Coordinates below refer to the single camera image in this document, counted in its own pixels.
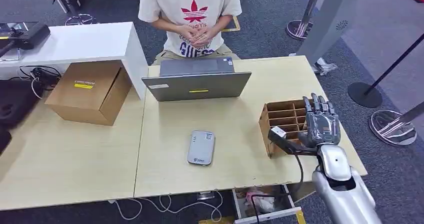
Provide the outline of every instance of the metal pole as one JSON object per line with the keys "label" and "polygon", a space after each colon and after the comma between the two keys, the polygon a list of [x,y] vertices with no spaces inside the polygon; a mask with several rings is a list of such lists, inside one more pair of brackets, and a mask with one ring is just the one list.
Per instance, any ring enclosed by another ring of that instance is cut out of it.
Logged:
{"label": "metal pole", "polygon": [[364,95],[368,95],[423,39],[424,33],[365,91]]}
{"label": "metal pole", "polygon": [[414,120],[416,117],[424,113],[424,102],[417,105],[415,108],[411,109],[410,111],[406,112],[400,117],[401,122],[408,123],[412,120]]}
{"label": "metal pole", "polygon": [[302,21],[300,22],[299,28],[296,32],[297,36],[303,36],[304,35],[306,28],[308,27],[307,25],[309,23],[309,20],[311,19],[310,17],[312,16],[312,11],[315,8],[317,1],[318,0],[309,0],[308,1],[305,13],[303,14],[303,17],[302,17]]}

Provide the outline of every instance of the pants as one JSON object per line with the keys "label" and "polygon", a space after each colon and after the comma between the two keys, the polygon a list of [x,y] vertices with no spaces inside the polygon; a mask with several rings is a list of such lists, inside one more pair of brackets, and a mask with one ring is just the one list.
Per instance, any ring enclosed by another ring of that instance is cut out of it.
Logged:
{"label": "pants", "polygon": [[[216,58],[216,57],[231,57],[233,59],[240,59],[225,44],[221,45],[221,47],[219,47],[215,52],[206,56],[201,56],[199,58]],[[171,60],[171,59],[186,59],[186,57],[181,57],[171,51],[164,50],[156,56],[156,59],[154,60],[152,65],[160,65],[162,60]]]}

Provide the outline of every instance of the wooden organizer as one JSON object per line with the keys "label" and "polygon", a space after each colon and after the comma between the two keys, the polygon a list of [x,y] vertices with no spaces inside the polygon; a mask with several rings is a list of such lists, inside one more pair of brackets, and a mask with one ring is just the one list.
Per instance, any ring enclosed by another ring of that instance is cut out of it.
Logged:
{"label": "wooden organizer", "polygon": [[259,118],[260,131],[269,157],[287,155],[268,139],[271,128],[279,126],[287,132],[287,139],[300,144],[298,133],[306,130],[306,109],[303,100],[266,103]]}

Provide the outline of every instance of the light wood tabletop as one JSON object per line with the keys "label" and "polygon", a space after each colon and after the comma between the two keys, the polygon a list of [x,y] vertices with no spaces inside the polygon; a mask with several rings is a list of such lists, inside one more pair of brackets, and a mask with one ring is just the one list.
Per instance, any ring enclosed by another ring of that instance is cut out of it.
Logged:
{"label": "light wood tabletop", "polygon": [[133,197],[143,106],[132,88],[110,127],[40,101],[0,156],[0,210]]}
{"label": "light wood tabletop", "polygon": [[[296,183],[300,171],[294,156],[267,156],[258,120],[265,103],[323,95],[304,56],[235,60],[237,72],[252,75],[238,98],[158,103],[147,92],[135,183],[136,197],[193,193],[241,187]],[[160,67],[151,66],[149,76]],[[193,130],[214,132],[212,164],[187,162]],[[350,165],[367,174],[344,129],[340,146]],[[302,156],[304,181],[311,181],[315,157]]]}

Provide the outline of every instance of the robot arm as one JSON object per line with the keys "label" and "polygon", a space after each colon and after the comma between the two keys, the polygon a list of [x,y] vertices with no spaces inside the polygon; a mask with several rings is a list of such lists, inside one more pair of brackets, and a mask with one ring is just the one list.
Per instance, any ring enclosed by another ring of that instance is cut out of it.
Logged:
{"label": "robot arm", "polygon": [[312,174],[312,182],[334,224],[381,224],[373,197],[359,173],[349,165],[344,149],[338,146],[340,125],[333,105],[322,96],[311,95],[313,107],[303,97],[307,133],[300,133],[299,139],[304,146],[286,140],[279,127],[270,130],[269,139],[289,150],[288,154],[316,155],[319,166]]}

